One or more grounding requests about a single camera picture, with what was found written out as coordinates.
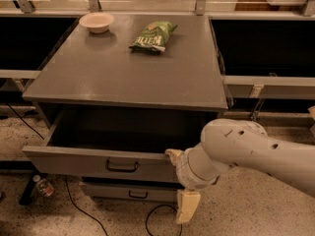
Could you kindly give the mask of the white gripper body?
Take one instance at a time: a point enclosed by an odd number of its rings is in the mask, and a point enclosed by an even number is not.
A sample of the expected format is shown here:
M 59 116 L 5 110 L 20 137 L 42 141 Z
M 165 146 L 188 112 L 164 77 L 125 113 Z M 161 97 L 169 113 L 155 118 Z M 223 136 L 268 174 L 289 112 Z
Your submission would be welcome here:
M 178 156 L 176 174 L 180 184 L 190 191 L 207 188 L 220 175 L 208 155 L 195 147 L 186 149 Z

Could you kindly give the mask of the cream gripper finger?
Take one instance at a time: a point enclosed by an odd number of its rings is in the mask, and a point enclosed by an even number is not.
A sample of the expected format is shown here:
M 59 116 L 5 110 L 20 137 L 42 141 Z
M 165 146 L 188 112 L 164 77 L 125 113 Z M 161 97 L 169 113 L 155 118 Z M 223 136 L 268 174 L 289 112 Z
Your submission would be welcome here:
M 174 149 L 174 148 L 168 148 L 165 151 L 165 154 L 169 157 L 171 163 L 173 166 L 177 164 L 177 161 L 179 159 L 179 156 L 183 153 L 183 150 L 181 149 Z
M 197 210 L 200 200 L 201 195 L 197 191 L 178 190 L 176 223 L 183 224 L 189 222 Z

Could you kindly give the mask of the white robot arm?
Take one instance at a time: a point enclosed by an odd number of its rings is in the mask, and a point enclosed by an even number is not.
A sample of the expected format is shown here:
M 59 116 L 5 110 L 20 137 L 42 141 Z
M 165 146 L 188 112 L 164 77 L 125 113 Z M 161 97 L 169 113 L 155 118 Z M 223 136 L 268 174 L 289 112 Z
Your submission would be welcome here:
M 183 186 L 177 192 L 176 222 L 187 223 L 201 199 L 200 191 L 231 168 L 266 173 L 309 195 L 315 195 L 315 147 L 271 138 L 252 121 L 216 119 L 201 132 L 200 142 L 185 150 L 165 151 Z

